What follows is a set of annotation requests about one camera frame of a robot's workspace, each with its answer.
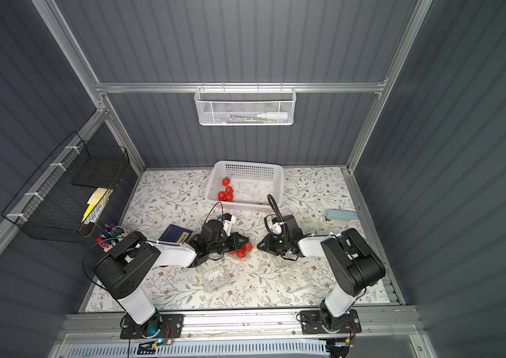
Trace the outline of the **white plastic perforated basket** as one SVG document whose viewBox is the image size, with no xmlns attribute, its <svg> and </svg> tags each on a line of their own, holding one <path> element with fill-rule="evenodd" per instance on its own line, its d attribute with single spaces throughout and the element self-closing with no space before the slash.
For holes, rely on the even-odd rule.
<svg viewBox="0 0 506 358">
<path fill-rule="evenodd" d="M 207 182 L 204 192 L 205 201 L 215 203 L 218 194 L 225 190 L 224 179 L 229 180 L 233 189 L 232 201 L 224 201 L 226 210 L 248 210 L 271 213 L 268 202 L 271 195 L 276 204 L 281 205 L 284 199 L 284 168 L 275 164 L 253 163 L 242 161 L 217 162 Z"/>
</svg>

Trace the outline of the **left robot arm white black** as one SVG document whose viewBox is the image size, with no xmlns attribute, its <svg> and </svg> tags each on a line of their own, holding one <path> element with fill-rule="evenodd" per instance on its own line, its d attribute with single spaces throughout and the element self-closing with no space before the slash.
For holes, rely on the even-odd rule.
<svg viewBox="0 0 506 358">
<path fill-rule="evenodd" d="M 157 266 L 195 268 L 225 254 L 245 255 L 252 249 L 250 240 L 233 232 L 232 225 L 230 219 L 211 219 L 196 234 L 171 225 L 159 240 L 132 231 L 94 266 L 94 276 L 133 323 L 144 325 L 158 315 L 142 288 L 148 273 Z"/>
</svg>

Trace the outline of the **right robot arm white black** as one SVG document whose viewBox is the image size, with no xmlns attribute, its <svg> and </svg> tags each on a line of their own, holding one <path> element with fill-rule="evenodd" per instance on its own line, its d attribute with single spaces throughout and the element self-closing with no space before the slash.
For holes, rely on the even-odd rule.
<svg viewBox="0 0 506 358">
<path fill-rule="evenodd" d="M 339 234 L 305 235 L 293 216 L 280 219 L 275 214 L 266 222 L 266 236 L 257 249 L 288 261 L 319 257 L 326 259 L 336 286 L 319 306 L 319 315 L 299 313 L 299 321 L 307 334 L 324 331 L 336 333 L 350 328 L 356 333 L 353 307 L 366 289 L 386 274 L 386 267 L 367 241 L 354 229 Z"/>
</svg>

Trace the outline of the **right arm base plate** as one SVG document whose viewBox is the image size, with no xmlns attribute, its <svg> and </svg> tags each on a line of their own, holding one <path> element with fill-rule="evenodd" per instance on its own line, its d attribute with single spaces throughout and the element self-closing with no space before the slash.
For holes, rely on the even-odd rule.
<svg viewBox="0 0 506 358">
<path fill-rule="evenodd" d="M 304 335 L 345 334 L 351 337 L 362 332 L 356 310 L 333 317 L 320 310 L 302 310 L 296 315 Z"/>
</svg>

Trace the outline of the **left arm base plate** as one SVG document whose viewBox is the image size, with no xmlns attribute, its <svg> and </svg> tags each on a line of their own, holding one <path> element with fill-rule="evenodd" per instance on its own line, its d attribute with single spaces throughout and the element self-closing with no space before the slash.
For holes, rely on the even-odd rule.
<svg viewBox="0 0 506 358">
<path fill-rule="evenodd" d="M 168 340 L 181 336 L 185 316 L 181 314 L 155 313 L 146 323 L 136 323 L 128 314 L 120 321 L 121 340 Z"/>
</svg>

